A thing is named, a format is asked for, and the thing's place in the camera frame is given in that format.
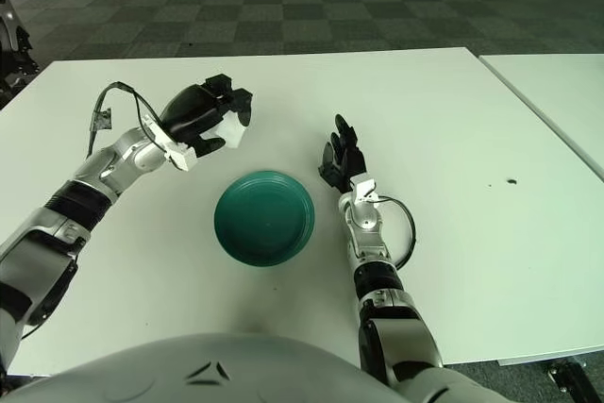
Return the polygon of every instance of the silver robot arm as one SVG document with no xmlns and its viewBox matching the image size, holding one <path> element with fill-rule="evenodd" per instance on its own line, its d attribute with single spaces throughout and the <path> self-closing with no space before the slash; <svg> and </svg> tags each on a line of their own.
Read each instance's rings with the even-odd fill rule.
<svg viewBox="0 0 604 403">
<path fill-rule="evenodd" d="M 119 196 L 167 160 L 190 170 L 221 146 L 237 146 L 249 125 L 251 97 L 232 90 L 223 75 L 185 89 L 168 104 L 160 124 L 145 116 L 144 125 L 89 156 L 0 245 L 0 384 L 25 326 L 38 327 L 52 314 L 76 273 L 79 252 Z"/>
<path fill-rule="evenodd" d="M 378 195 L 354 129 L 340 115 L 336 127 L 338 134 L 333 133 L 326 144 L 319 174 L 343 193 L 339 211 L 359 299 L 361 368 L 413 403 L 509 402 L 443 368 L 436 342 L 397 273 L 415 244 L 411 213 L 401 202 Z M 399 262 L 394 262 L 381 237 L 378 206 L 386 201 L 399 204 L 410 221 L 409 252 Z"/>
</svg>

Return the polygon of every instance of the floor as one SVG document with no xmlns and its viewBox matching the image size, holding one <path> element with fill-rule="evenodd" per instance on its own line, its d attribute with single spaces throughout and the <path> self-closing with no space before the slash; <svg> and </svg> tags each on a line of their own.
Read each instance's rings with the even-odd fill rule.
<svg viewBox="0 0 604 403">
<path fill-rule="evenodd" d="M 12 0 L 42 66 L 55 59 L 270 55 L 466 46 L 604 52 L 604 0 Z M 604 393 L 604 354 L 584 357 Z M 539 363 L 454 368 L 508 398 L 569 403 Z"/>
</svg>

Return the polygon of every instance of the white tabletop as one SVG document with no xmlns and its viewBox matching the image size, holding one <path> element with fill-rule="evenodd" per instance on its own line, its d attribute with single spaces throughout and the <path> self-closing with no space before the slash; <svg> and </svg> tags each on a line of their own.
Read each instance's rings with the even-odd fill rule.
<svg viewBox="0 0 604 403">
<path fill-rule="evenodd" d="M 358 363 L 338 194 L 316 170 L 336 112 L 356 128 L 378 189 L 415 216 L 418 244 L 401 276 L 446 363 L 604 347 L 604 185 L 465 49 L 53 63 L 0 112 L 0 237 L 81 163 L 92 105 L 111 81 L 160 110 L 219 73 L 254 94 L 242 146 L 188 174 L 166 165 L 128 190 L 12 373 L 213 331 L 274 333 Z M 129 96 L 108 101 L 114 131 L 101 143 L 136 124 Z M 307 247 L 268 269 L 232 259 L 212 226 L 223 190 L 259 169 L 297 178 L 316 214 Z M 397 251 L 404 220 L 394 210 L 385 222 Z"/>
<path fill-rule="evenodd" d="M 604 54 L 481 59 L 604 180 Z"/>
</svg>

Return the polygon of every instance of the black cable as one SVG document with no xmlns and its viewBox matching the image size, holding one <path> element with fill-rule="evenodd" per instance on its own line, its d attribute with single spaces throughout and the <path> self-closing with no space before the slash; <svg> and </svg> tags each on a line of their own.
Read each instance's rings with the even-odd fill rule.
<svg viewBox="0 0 604 403">
<path fill-rule="evenodd" d="M 37 331 L 40 327 L 42 327 L 42 325 L 44 323 L 46 323 L 46 320 L 42 321 L 36 327 L 34 327 L 33 329 L 31 329 L 26 335 L 24 335 L 23 337 L 21 337 L 21 341 L 25 340 L 27 337 L 29 337 L 31 334 L 33 334 L 35 331 Z"/>
<path fill-rule="evenodd" d="M 415 229 L 415 221 L 413 220 L 413 215 L 411 214 L 411 211 L 409 210 L 409 208 L 407 208 L 407 205 L 405 205 L 403 202 L 401 202 L 400 200 L 398 200 L 396 198 L 384 195 L 379 200 L 372 201 L 370 203 L 382 203 L 382 202 L 396 203 L 396 205 L 399 208 L 401 208 L 403 210 L 403 212 L 405 212 L 405 215 L 407 216 L 407 219 L 409 221 L 409 226 L 411 227 L 411 238 L 409 240 L 409 247 L 407 248 L 407 253 L 394 264 L 394 266 L 396 267 L 396 270 L 399 270 L 407 264 L 407 262 L 411 259 L 411 255 L 413 255 L 413 249 L 415 248 L 415 243 L 417 242 L 417 231 Z"/>
<path fill-rule="evenodd" d="M 154 141 L 154 140 L 151 138 L 151 136 L 149 135 L 149 133 L 148 133 L 148 132 L 147 132 L 147 130 L 146 130 L 146 127 L 143 125 L 143 118 L 141 117 L 141 104 L 140 104 L 140 101 L 143 101 L 143 103 L 144 103 L 144 105 L 145 105 L 146 107 L 148 106 L 147 102 L 146 102 L 146 101 L 145 101 L 145 100 L 144 100 L 144 99 L 143 99 L 143 98 L 142 98 L 142 97 L 141 97 L 141 96 L 140 96 L 138 93 L 136 93 L 136 92 L 134 92 L 132 95 L 134 96 L 134 101 L 136 102 L 136 116 L 137 116 L 137 117 L 138 117 L 138 119 L 139 119 L 139 125 L 141 126 L 141 130 L 143 131 L 143 134 L 144 134 L 145 136 L 147 136 L 147 139 L 149 139 L 149 141 L 151 141 L 151 143 L 152 143 L 153 145 L 155 145 L 155 146 L 156 146 L 157 148 L 159 148 L 159 149 L 160 149 L 160 150 L 161 150 L 163 153 L 165 153 L 165 152 L 166 152 L 166 150 L 165 150 L 165 149 L 164 149 L 164 148 L 163 148 L 161 145 L 159 145 L 159 143 L 155 142 L 155 141 Z"/>
<path fill-rule="evenodd" d="M 94 141 L 96 140 L 96 129 L 94 127 L 94 121 L 97 117 L 97 115 L 101 112 L 101 108 L 103 108 L 103 103 L 105 101 L 105 96 L 107 95 L 107 92 L 111 89 L 119 89 L 123 92 L 127 92 L 127 93 L 131 93 L 132 96 L 134 96 L 134 101 L 136 103 L 136 110 L 137 110 L 137 116 L 139 118 L 139 125 L 141 126 L 141 129 L 143 130 L 144 135 L 147 137 L 147 139 L 149 139 L 151 141 L 152 144 L 154 144 L 157 148 L 159 148 L 161 151 L 163 151 L 165 153 L 165 150 L 163 149 L 163 147 L 159 146 L 159 144 L 157 142 L 155 142 L 151 136 L 149 135 L 149 133 L 147 132 L 147 130 L 145 129 L 144 125 L 143 125 L 143 118 L 141 117 L 141 106 L 140 103 L 143 103 L 143 105 L 146 107 L 146 109 L 149 111 L 149 113 L 151 114 L 151 117 L 153 117 L 153 120 L 160 125 L 161 121 L 159 119 L 159 116 L 156 114 L 156 112 L 153 110 L 153 108 L 149 105 L 149 103 L 147 103 L 147 101 L 136 91 L 134 90 L 132 87 L 130 87 L 129 85 L 125 84 L 124 82 L 111 82 L 99 95 L 98 98 L 96 98 L 96 103 L 94 103 L 94 109 L 92 110 L 92 118 L 91 118 L 91 127 L 90 127 L 90 136 L 89 136 L 89 140 L 88 140 L 88 153 L 86 155 L 86 159 L 90 157 L 90 155 L 92 154 L 92 150 L 94 148 Z"/>
</svg>

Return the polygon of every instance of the green bowl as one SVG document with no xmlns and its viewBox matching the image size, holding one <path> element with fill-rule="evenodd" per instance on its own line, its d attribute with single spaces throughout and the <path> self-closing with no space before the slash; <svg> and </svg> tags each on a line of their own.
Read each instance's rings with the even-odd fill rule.
<svg viewBox="0 0 604 403">
<path fill-rule="evenodd" d="M 232 258 L 274 266 L 306 245 L 314 226 L 309 193 L 295 179 L 262 171 L 231 184 L 218 200 L 214 230 Z"/>
</svg>

